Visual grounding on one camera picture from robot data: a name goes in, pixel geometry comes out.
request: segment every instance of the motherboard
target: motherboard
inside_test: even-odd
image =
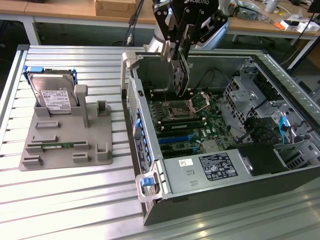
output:
[[[223,151],[235,143],[218,98],[204,91],[179,98],[150,91],[148,107],[164,159]]]

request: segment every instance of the metal slotted table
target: metal slotted table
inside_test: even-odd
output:
[[[121,54],[128,50],[143,48],[17,51],[0,101],[0,239],[319,239],[320,178],[295,191],[143,226],[120,95]],[[35,103],[24,65],[75,67],[79,84],[89,86],[87,102],[109,102],[111,165],[18,170]]]

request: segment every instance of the gray 3d printed holder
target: gray 3d printed holder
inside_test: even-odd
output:
[[[87,105],[87,85],[76,85],[74,93],[80,106],[71,107],[71,114],[49,114],[46,107],[34,107],[20,171],[113,162],[111,107],[107,101]]]

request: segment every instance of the wooden box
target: wooden box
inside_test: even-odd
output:
[[[94,0],[94,4],[96,16],[130,18],[136,11],[136,0]]]

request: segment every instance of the lab floor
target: lab floor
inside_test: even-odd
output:
[[[63,34],[64,32],[59,24],[37,23],[36,27],[39,35],[43,38],[41,40],[42,45],[112,46],[115,42],[122,41],[126,33],[126,29],[120,27],[66,24],[66,34]],[[151,29],[136,29],[135,46],[141,47],[143,44],[148,44],[153,34],[154,32]],[[262,40],[263,44],[261,44],[259,38],[255,36],[241,36],[238,43],[233,43],[232,38],[232,35],[226,35],[218,48],[254,50],[264,48],[278,63],[288,59],[296,50],[290,45],[289,40],[283,38],[273,38],[275,41],[274,47],[270,46],[270,41],[264,39]],[[0,48],[0,92],[2,94],[17,46],[19,44],[29,44],[29,41],[24,27],[18,22],[11,22],[0,36],[0,43],[6,45],[5,48]],[[320,75],[320,69],[308,59],[305,59],[292,74],[293,77],[298,75]]]

